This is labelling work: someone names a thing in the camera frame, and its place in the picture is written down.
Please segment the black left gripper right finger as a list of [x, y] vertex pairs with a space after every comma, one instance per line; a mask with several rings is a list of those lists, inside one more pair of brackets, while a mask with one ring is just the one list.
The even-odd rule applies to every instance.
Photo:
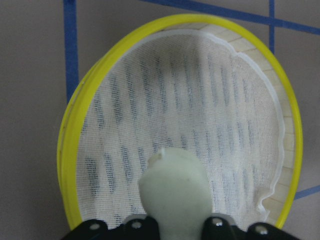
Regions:
[[297, 237], [265, 222], [251, 224], [241, 230], [226, 214], [213, 213], [203, 224], [202, 240], [296, 240]]

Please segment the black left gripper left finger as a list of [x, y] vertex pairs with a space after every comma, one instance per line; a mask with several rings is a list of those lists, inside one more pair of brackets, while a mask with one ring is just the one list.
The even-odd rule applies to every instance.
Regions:
[[103, 220], [89, 219], [67, 233], [63, 240], [159, 240], [155, 219], [146, 214], [133, 214], [115, 228]]

